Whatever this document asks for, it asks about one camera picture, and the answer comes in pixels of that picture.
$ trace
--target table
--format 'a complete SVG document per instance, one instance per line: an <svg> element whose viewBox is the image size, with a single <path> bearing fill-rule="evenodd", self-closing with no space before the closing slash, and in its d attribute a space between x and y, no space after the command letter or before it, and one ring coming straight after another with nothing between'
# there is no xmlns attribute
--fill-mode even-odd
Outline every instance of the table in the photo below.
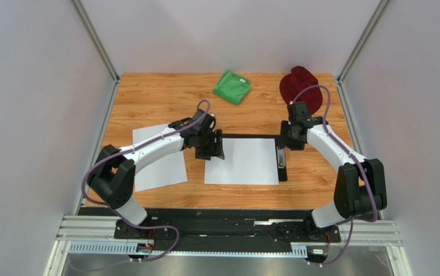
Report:
<svg viewBox="0 0 440 276"><path fill-rule="evenodd" d="M210 113L216 115L217 128L224 133L278 135L281 121L288 117L279 93L279 83L286 73L241 73L251 80L252 89L238 106L212 93L221 75L124 74L103 146L130 145L132 129L191 117L201 99L211 102ZM314 75L331 92L327 121L342 140L352 145L333 76ZM315 115L323 115L325 100L324 95L322 108ZM194 155L194 149L184 150L188 182L135 192L137 201L144 207L165 208L312 209L333 200L337 173L309 145L304 151L286 149L288 181L277 186L204 184L205 161ZM90 196L99 199L92 190Z"/></svg>

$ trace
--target black clipboard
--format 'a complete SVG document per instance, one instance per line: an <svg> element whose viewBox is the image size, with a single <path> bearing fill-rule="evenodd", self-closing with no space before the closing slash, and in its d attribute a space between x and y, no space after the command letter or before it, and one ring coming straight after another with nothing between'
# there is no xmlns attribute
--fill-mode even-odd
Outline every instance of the black clipboard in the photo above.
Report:
<svg viewBox="0 0 440 276"><path fill-rule="evenodd" d="M262 138L262 139L274 139L275 140L275 153L277 156L277 145L280 143L280 135L264 135L264 134L228 134L223 133L222 139L253 139L253 138ZM278 180L280 182L285 182L288 180L288 174L286 172L286 164L284 167L280 168L278 166Z"/></svg>

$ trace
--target white wall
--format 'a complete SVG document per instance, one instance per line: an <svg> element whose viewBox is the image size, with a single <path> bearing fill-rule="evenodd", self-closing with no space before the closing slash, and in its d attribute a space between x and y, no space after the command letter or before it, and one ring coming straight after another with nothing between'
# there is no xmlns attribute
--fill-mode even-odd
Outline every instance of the white wall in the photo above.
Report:
<svg viewBox="0 0 440 276"><path fill-rule="evenodd" d="M440 1L393 1L345 84L415 275L440 275Z"/></svg>
<svg viewBox="0 0 440 276"><path fill-rule="evenodd" d="M83 0L119 74L339 74L378 0Z"/></svg>
<svg viewBox="0 0 440 276"><path fill-rule="evenodd" d="M68 0L0 1L0 275L41 275L112 82Z"/></svg>

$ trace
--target white paper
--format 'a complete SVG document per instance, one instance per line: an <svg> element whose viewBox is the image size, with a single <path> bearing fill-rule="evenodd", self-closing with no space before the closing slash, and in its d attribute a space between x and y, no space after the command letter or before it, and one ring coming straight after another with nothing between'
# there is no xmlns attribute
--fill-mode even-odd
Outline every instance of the white paper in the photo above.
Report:
<svg viewBox="0 0 440 276"><path fill-rule="evenodd" d="M225 160L205 161L205 184L278 185L274 139L223 139Z"/></svg>
<svg viewBox="0 0 440 276"><path fill-rule="evenodd" d="M135 144L146 140L160 133L166 127L167 124L134 129L133 143ZM135 176L135 191L149 190L187 181L188 176L186 176L184 155L183 152L180 151L169 154L138 172Z"/></svg>

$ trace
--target green cloth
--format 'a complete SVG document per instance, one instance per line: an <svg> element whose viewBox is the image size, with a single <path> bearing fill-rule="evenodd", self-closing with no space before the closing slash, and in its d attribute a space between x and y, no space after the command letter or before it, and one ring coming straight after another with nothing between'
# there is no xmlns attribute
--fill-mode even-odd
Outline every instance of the green cloth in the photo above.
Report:
<svg viewBox="0 0 440 276"><path fill-rule="evenodd" d="M213 93L235 105L238 105L245 94L249 92L249 84L250 80L243 76L225 71L218 81L217 86L213 88Z"/></svg>

